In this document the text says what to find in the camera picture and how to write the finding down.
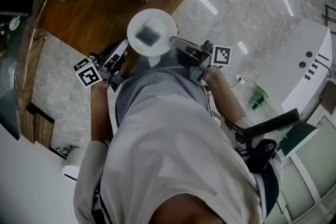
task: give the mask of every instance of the white wall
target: white wall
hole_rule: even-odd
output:
[[[16,141],[0,125],[0,222],[77,223],[75,181],[62,175],[64,160],[24,137]]]

